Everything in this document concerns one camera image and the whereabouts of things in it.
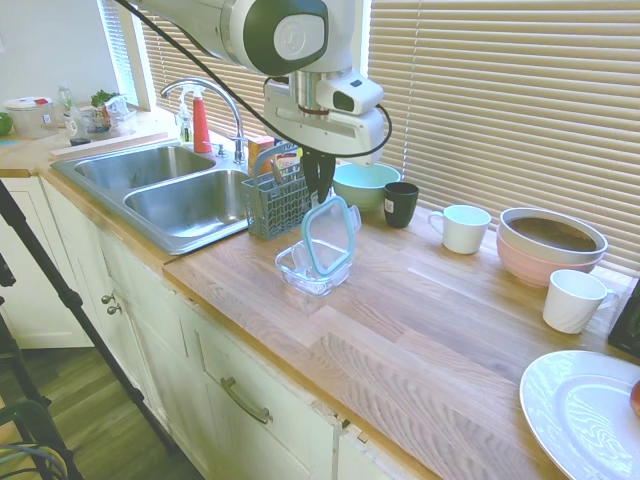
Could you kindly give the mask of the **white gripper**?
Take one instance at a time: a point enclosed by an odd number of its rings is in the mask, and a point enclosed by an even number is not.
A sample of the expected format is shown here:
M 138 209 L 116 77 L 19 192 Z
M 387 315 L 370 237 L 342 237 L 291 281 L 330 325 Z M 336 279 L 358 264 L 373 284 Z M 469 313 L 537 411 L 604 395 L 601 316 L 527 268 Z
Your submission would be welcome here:
M 269 132 L 301 147 L 302 169 L 310 193 L 325 201 L 335 173 L 335 157 L 369 167 L 386 143 L 378 104 L 383 89 L 360 74 L 291 74 L 287 83 L 264 84 L 264 115 Z

